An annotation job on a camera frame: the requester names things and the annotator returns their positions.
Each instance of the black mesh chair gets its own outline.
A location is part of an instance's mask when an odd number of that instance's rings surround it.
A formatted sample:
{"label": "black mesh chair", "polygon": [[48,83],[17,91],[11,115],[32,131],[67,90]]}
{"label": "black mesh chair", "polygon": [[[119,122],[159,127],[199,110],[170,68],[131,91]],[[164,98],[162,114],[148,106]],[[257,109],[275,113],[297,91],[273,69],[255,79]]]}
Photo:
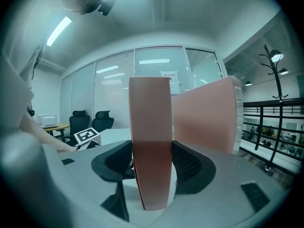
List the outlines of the black mesh chair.
{"label": "black mesh chair", "polygon": [[110,111],[97,112],[95,119],[92,121],[92,127],[97,132],[102,132],[105,129],[111,129],[114,123],[114,118],[109,117]]}
{"label": "black mesh chair", "polygon": [[73,116],[70,117],[70,135],[63,136],[62,142],[66,142],[66,139],[70,139],[67,142],[70,146],[75,146],[77,141],[74,134],[87,129],[89,126],[90,116],[86,115],[86,111],[73,111]]}

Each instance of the chair backrest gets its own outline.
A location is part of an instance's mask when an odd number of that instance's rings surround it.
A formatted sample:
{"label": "chair backrest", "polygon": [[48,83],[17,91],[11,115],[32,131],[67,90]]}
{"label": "chair backrest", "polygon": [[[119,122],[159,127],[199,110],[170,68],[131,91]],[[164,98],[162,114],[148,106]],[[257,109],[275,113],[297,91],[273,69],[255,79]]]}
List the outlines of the chair backrest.
{"label": "chair backrest", "polygon": [[70,135],[74,135],[89,126],[90,116],[71,116],[70,117]]}
{"label": "chair backrest", "polygon": [[105,129],[110,129],[112,128],[114,123],[114,118],[95,118],[92,121],[92,127],[97,131],[97,132],[102,132]]}

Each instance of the ceiling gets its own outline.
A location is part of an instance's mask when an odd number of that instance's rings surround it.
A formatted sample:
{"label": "ceiling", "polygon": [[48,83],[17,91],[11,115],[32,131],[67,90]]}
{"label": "ceiling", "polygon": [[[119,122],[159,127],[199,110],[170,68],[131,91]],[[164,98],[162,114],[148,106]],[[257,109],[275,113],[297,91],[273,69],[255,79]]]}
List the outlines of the ceiling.
{"label": "ceiling", "polygon": [[269,51],[277,49],[283,54],[278,70],[284,67],[289,73],[294,73],[304,69],[302,46],[288,18],[283,15],[263,36],[225,63],[227,73],[242,80],[243,85],[246,81],[259,84],[273,79],[273,76],[268,75],[271,73],[270,68],[261,65],[269,65],[266,57],[259,56],[266,53],[264,45],[267,45]]}
{"label": "ceiling", "polygon": [[229,1],[116,0],[108,16],[97,10],[81,15],[61,9],[51,19],[49,34],[65,16],[72,22],[52,46],[46,46],[42,58],[63,72],[92,50],[126,36],[159,30],[213,34],[214,24]]}

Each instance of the window blinds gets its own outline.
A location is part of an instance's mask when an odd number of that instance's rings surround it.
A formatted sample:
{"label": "window blinds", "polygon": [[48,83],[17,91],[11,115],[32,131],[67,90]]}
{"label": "window blinds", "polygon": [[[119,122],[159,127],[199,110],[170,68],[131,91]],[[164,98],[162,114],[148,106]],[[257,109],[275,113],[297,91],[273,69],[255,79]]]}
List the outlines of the window blinds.
{"label": "window blinds", "polygon": [[71,97],[71,112],[86,111],[90,116],[89,127],[92,123],[92,87],[94,76],[95,62],[75,71],[72,97]]}
{"label": "window blinds", "polygon": [[133,76],[133,51],[98,60],[93,86],[93,115],[110,111],[112,128],[130,128],[129,78]]}
{"label": "window blinds", "polygon": [[62,123],[69,123],[69,118],[71,116],[71,90],[73,75],[65,77],[61,83],[60,91],[60,121]]}
{"label": "window blinds", "polygon": [[190,72],[181,47],[154,47],[135,51],[135,76],[162,76],[166,72],[178,74],[178,92],[191,90]]}

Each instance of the ceiling light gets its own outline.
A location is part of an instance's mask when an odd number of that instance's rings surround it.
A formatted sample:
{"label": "ceiling light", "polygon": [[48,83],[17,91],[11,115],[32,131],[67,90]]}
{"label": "ceiling light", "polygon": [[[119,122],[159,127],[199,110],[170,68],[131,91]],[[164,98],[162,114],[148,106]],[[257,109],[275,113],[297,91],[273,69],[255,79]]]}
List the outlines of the ceiling light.
{"label": "ceiling light", "polygon": [[47,45],[51,46],[60,33],[72,22],[68,17],[65,17],[54,29],[53,33],[49,36]]}
{"label": "ceiling light", "polygon": [[280,72],[281,72],[281,75],[284,75],[284,74],[288,74],[288,73],[289,73],[288,70],[287,70],[286,68],[282,68]]}
{"label": "ceiling light", "polygon": [[104,77],[104,78],[111,78],[111,77],[120,76],[120,75],[124,75],[124,73],[121,73],[121,74],[113,74],[113,75],[110,75],[110,76],[106,76],[106,77]]}
{"label": "ceiling light", "polygon": [[150,64],[150,63],[169,63],[170,59],[155,59],[155,60],[144,60],[139,61],[139,64]]}
{"label": "ceiling light", "polygon": [[104,69],[101,69],[101,70],[98,70],[96,71],[97,74],[100,74],[100,73],[103,73],[103,72],[106,72],[106,71],[109,71],[109,70],[112,70],[112,69],[116,69],[118,68],[118,66],[110,66],[110,67],[107,67],[107,68],[104,68]]}
{"label": "ceiling light", "polygon": [[107,81],[103,81],[101,82],[101,84],[103,85],[118,85],[118,84],[122,84],[122,80],[121,79],[117,79],[117,80],[107,80]]}
{"label": "ceiling light", "polygon": [[277,62],[283,58],[283,54],[278,50],[272,50],[270,52],[270,57],[273,62]]}

